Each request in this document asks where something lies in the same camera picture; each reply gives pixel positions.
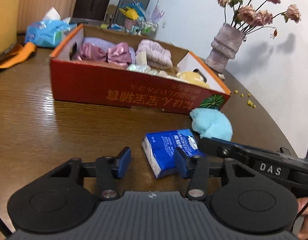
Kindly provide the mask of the right hand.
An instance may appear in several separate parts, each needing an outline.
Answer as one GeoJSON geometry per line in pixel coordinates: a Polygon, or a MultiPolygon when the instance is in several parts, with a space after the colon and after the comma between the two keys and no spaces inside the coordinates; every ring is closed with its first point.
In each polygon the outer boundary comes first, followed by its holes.
{"type": "MultiPolygon", "coordinates": [[[[298,202],[298,211],[301,211],[304,208],[304,206],[307,204],[308,197],[299,198],[297,202],[298,202]]],[[[304,221],[298,233],[298,236],[297,236],[298,239],[308,239],[308,207],[303,212],[303,215],[304,215],[304,221]]]]}

